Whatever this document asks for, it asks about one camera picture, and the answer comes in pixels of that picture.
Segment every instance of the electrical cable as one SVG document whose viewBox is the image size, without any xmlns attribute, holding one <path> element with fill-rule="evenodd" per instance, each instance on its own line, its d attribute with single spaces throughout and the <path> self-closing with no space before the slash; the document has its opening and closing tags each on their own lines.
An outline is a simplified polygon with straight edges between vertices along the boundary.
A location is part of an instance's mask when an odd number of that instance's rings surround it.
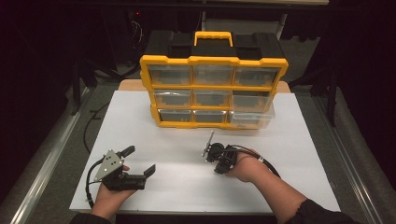
<svg viewBox="0 0 396 224">
<path fill-rule="evenodd" d="M 234 148 L 234 149 L 224 149 L 222 151 L 219 151 L 217 153 L 215 153 L 215 155 L 217 154 L 222 154 L 223 152 L 242 152 L 245 154 L 248 154 L 254 158 L 256 158 L 257 160 L 261 161 L 262 163 L 264 163 L 268 169 L 277 177 L 281 178 L 279 173 L 277 172 L 276 168 L 273 166 L 273 164 L 271 164 L 271 162 L 269 162 L 268 160 L 266 160 L 263 156 L 261 156 L 259 153 L 255 152 L 254 150 L 247 148 L 247 147 L 241 147 L 238 145 L 231 145 L 231 147 L 240 147 L 240 148 Z"/>
<path fill-rule="evenodd" d="M 91 185 L 91 184 L 98 184 L 98 183 L 102 183 L 102 181 L 92 181 L 89 185 Z"/>
<path fill-rule="evenodd" d="M 91 122 L 92 122 L 94 119 L 100 119 L 100 118 L 97 118 L 97 117 L 96 117 L 97 114 L 98 114 L 101 110 L 103 110 L 106 106 L 108 106 L 109 104 L 110 104 L 110 102 L 106 103 L 105 105 L 102 105 L 98 110 L 92 110 L 91 112 L 93 112 L 93 115 L 91 116 L 90 120 L 88 120 L 88 123 L 85 125 L 84 134 L 82 135 L 82 139 L 83 139 L 83 142 L 84 142 L 84 147 L 85 147 L 85 149 L 87 150 L 88 154 L 91 154 L 91 150 L 90 150 L 90 148 L 88 147 L 87 139 L 86 139 L 88 127 L 90 126 Z"/>
<path fill-rule="evenodd" d="M 130 69 L 129 71 L 125 72 L 124 74 L 119 74 L 117 71 L 103 67 L 100 64 L 97 64 L 91 60 L 85 60 L 88 65 L 90 65 L 94 68 L 98 68 L 100 71 L 104 72 L 106 75 L 109 75 L 109 77 L 108 77 L 108 76 L 103 76 L 103 75 L 95 73 L 96 77 L 106 79 L 106 80 L 110 80 L 113 78 L 119 79 L 119 80 L 124 80 L 126 77 L 138 72 L 141 69 L 139 60 L 140 60 L 141 56 L 143 55 L 143 50 L 140 48 L 142 45 L 142 40 L 143 40 L 143 36 L 144 36 L 143 28 L 136 21 L 130 21 L 130 23 L 132 24 L 132 26 L 134 26 L 134 33 L 132 34 L 131 42 L 133 44 L 133 48 L 136 49 L 136 54 L 137 54 L 135 62 L 133 62 L 134 67 L 132 69 Z M 137 43 L 136 43 L 136 41 L 134 40 L 134 37 L 136 36 L 137 33 L 139 33 L 139 39 L 137 40 Z"/>
<path fill-rule="evenodd" d="M 93 202 L 93 199 L 92 199 L 92 195 L 91 195 L 91 193 L 90 193 L 90 178 L 91 178 L 91 173 L 92 173 L 92 170 L 97 166 L 97 165 L 99 165 L 100 163 L 102 163 L 103 162 L 103 160 L 105 159 L 105 156 L 103 156 L 103 158 L 101 159 L 101 160 L 99 160 L 99 161 L 97 161 L 96 163 L 94 163 L 93 164 L 93 166 L 90 168 L 90 170 L 88 171 L 88 174 L 87 174 L 87 180 L 86 180 L 86 182 L 85 182 L 85 192 L 86 192 L 86 194 L 87 194 L 87 202 L 90 204 L 90 207 L 91 208 L 93 208 L 93 205 L 94 205 L 94 202 Z"/>
<path fill-rule="evenodd" d="M 201 19 L 202 19 L 202 14 L 203 14 L 203 12 L 199 12 L 199 18 L 198 18 L 197 25 L 195 27 L 195 31 L 198 31 L 199 23 L 201 23 Z"/>
</svg>

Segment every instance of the black cable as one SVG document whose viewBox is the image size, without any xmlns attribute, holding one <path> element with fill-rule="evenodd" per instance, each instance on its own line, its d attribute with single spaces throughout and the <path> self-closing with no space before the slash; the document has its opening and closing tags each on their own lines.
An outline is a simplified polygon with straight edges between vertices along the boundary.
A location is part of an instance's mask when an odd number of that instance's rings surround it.
<svg viewBox="0 0 396 224">
<path fill-rule="evenodd" d="M 245 154 L 248 154 L 248 155 L 256 158 L 257 160 L 261 161 L 262 163 L 264 163 L 274 175 L 276 175 L 277 177 L 280 178 L 279 173 L 277 172 L 276 168 L 271 164 L 271 162 L 269 162 L 263 156 L 261 156 L 260 154 L 254 152 L 253 150 L 251 150 L 247 147 L 241 147 L 241 148 L 242 149 L 225 149 L 222 152 L 243 152 Z"/>
<path fill-rule="evenodd" d="M 198 31 L 199 23 L 201 23 L 202 17 L 203 17 L 203 12 L 201 11 L 201 12 L 199 12 L 199 18 L 198 18 L 197 25 L 196 25 L 196 27 L 195 27 L 195 31 Z"/>
<path fill-rule="evenodd" d="M 93 112 L 93 115 L 92 115 L 92 117 L 90 118 L 90 120 L 88 120 L 88 123 L 85 125 L 84 134 L 82 135 L 82 139 L 83 139 L 83 142 L 84 142 L 84 147 L 85 147 L 85 149 L 87 150 L 88 154 L 91 154 L 91 151 L 90 151 L 90 148 L 88 147 L 87 139 L 86 139 L 88 127 L 90 126 L 91 122 L 92 122 L 94 119 L 100 119 L 100 118 L 97 118 L 97 117 L 96 117 L 97 114 L 98 114 L 101 110 L 103 110 L 106 106 L 108 106 L 109 104 L 110 104 L 110 102 L 106 103 L 105 105 L 102 105 L 102 107 L 100 107 L 98 110 L 93 110 L 93 111 L 91 111 L 91 112 Z"/>
<path fill-rule="evenodd" d="M 92 182 L 90 183 L 90 185 L 91 185 L 91 184 L 97 184 L 97 183 L 102 183 L 102 181 L 92 181 Z"/>
<path fill-rule="evenodd" d="M 118 76 L 125 78 L 125 77 L 128 77 L 129 75 L 132 75 L 133 73 L 135 73 L 135 72 L 137 72 L 139 70 L 140 70 L 140 63 L 137 62 L 132 69 L 130 69 L 129 71 L 127 71 L 124 74 L 119 74 L 119 73 L 117 73 L 115 71 L 113 71 L 113 72 L 114 72 L 114 74 L 118 74 Z M 102 78 L 102 79 L 108 79 L 108 80 L 114 78 L 114 77 L 102 76 L 102 75 L 99 75 L 97 73 L 95 73 L 95 76 L 99 77 L 99 78 Z"/>
<path fill-rule="evenodd" d="M 92 199 L 92 196 L 91 196 L 91 193 L 90 193 L 90 178 L 91 178 L 91 173 L 92 173 L 92 170 L 97 166 L 97 165 L 99 165 L 100 163 L 102 163 L 103 162 L 103 160 L 105 159 L 105 156 L 103 156 L 103 158 L 101 159 L 101 160 L 99 160 L 99 161 L 97 161 L 96 163 L 94 163 L 93 164 L 93 166 L 90 168 L 90 170 L 88 171 L 88 174 L 87 174 L 87 180 L 86 180 L 86 182 L 85 182 L 85 192 L 87 193 L 87 201 L 88 201 L 88 203 L 90 204 L 90 207 L 91 208 L 93 208 L 93 205 L 94 205 L 94 202 L 93 202 L 93 199 Z"/>
</svg>

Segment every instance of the wire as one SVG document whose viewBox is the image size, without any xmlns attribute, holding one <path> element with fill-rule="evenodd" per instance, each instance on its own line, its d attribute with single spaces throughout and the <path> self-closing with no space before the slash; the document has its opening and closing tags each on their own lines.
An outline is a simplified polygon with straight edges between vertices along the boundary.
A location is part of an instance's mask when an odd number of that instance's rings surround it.
<svg viewBox="0 0 396 224">
<path fill-rule="evenodd" d="M 89 183 L 89 185 L 91 185 L 91 184 L 98 184 L 98 183 L 102 183 L 102 181 L 92 181 L 91 183 Z"/>
<path fill-rule="evenodd" d="M 199 12 L 199 18 L 198 18 L 197 26 L 195 27 L 195 31 L 198 31 L 199 23 L 201 23 L 201 19 L 202 19 L 202 13 L 203 12 Z"/>
<path fill-rule="evenodd" d="M 142 26 L 140 26 L 140 24 L 138 23 L 138 22 L 136 22 L 136 21 L 131 21 L 131 23 L 133 23 L 134 24 L 134 34 L 132 35 L 132 40 L 134 41 L 134 35 L 136 35 L 136 31 L 137 31 L 137 27 L 139 28 L 139 30 L 140 30 L 140 36 L 139 36 L 139 41 L 137 42 L 137 44 L 136 45 L 138 45 L 138 44 L 140 44 L 140 42 L 142 41 L 142 36 L 143 36 L 143 29 L 142 29 Z"/>
<path fill-rule="evenodd" d="M 105 105 L 102 105 L 102 107 L 100 107 L 98 110 L 92 110 L 91 112 L 94 112 L 94 113 L 93 113 L 92 117 L 90 118 L 90 120 L 88 120 L 88 123 L 85 125 L 84 134 L 82 135 L 82 139 L 83 139 L 83 142 L 84 142 L 84 147 L 85 147 L 85 149 L 87 150 L 88 154 L 91 154 L 91 150 L 90 150 L 90 148 L 88 147 L 87 139 L 86 139 L 88 127 L 90 126 L 91 122 L 92 122 L 94 119 L 100 119 L 100 118 L 97 118 L 97 117 L 96 117 L 97 114 L 98 114 L 102 109 L 104 109 L 106 106 L 108 106 L 109 104 L 110 104 L 110 102 L 106 103 Z"/>
<path fill-rule="evenodd" d="M 231 145 L 231 147 L 240 147 L 240 148 L 236 148 L 236 149 L 224 149 L 222 150 L 220 153 L 223 152 L 243 152 L 245 154 L 248 154 L 254 158 L 256 158 L 257 160 L 261 161 L 262 163 L 264 163 L 268 169 L 270 169 L 270 171 L 276 175 L 277 177 L 280 178 L 279 173 L 277 172 L 276 168 L 273 166 L 273 164 L 271 164 L 271 162 L 269 162 L 268 160 L 266 160 L 263 156 L 261 156 L 260 154 L 258 154 L 257 152 L 253 151 L 252 149 L 249 149 L 247 147 L 241 147 L 238 145 Z"/>
<path fill-rule="evenodd" d="M 111 70 L 111 71 L 112 71 L 113 74 L 116 74 L 116 76 L 121 77 L 121 78 L 125 78 L 125 77 L 128 77 L 129 75 L 132 75 L 133 73 L 135 73 L 135 72 L 137 72 L 139 70 L 140 70 L 140 63 L 137 62 L 137 63 L 134 64 L 134 67 L 131 70 L 127 71 L 124 74 L 119 74 L 118 72 L 116 72 L 114 70 Z M 102 79 L 107 79 L 107 80 L 110 80 L 110 79 L 114 78 L 114 77 L 102 76 L 102 75 L 99 75 L 97 73 L 95 73 L 95 76 L 99 77 L 99 78 L 102 78 Z"/>
<path fill-rule="evenodd" d="M 91 193 L 90 193 L 90 178 L 91 178 L 91 173 L 92 173 L 92 170 L 97 166 L 97 165 L 99 165 L 100 163 L 102 163 L 103 162 L 103 160 L 105 159 L 105 156 L 103 156 L 103 158 L 102 159 L 100 159 L 99 161 L 97 161 L 96 163 L 94 163 L 93 164 L 93 166 L 90 168 L 90 170 L 88 171 L 88 174 L 87 174 L 87 180 L 86 180 L 86 182 L 85 182 L 85 192 L 86 192 L 86 194 L 87 194 L 87 202 L 90 204 L 90 207 L 91 208 L 93 208 L 93 205 L 94 205 L 94 202 L 93 202 L 93 199 L 92 199 L 92 195 L 91 195 Z"/>
</svg>

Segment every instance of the forearm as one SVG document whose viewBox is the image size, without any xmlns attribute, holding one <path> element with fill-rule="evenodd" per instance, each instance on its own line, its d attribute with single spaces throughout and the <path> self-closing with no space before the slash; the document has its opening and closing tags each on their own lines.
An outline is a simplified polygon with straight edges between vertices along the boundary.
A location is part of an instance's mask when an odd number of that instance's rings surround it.
<svg viewBox="0 0 396 224">
<path fill-rule="evenodd" d="M 251 181 L 270 205 L 279 223 L 285 223 L 297 212 L 306 197 L 272 174 L 265 166 Z"/>
</svg>

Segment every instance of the hand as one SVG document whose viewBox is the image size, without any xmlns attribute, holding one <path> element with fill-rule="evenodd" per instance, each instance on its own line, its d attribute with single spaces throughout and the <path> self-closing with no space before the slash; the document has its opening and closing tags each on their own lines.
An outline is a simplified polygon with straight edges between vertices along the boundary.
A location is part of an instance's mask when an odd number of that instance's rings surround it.
<svg viewBox="0 0 396 224">
<path fill-rule="evenodd" d="M 234 176 L 242 182 L 255 182 L 264 172 L 270 172 L 264 163 L 246 153 L 238 152 L 235 166 L 226 175 Z"/>
<path fill-rule="evenodd" d="M 128 166 L 123 166 L 124 171 L 128 171 Z M 136 190 L 111 191 L 104 184 L 101 184 L 96 196 L 96 201 L 91 214 L 111 219 L 125 200 L 133 195 Z"/>
</svg>

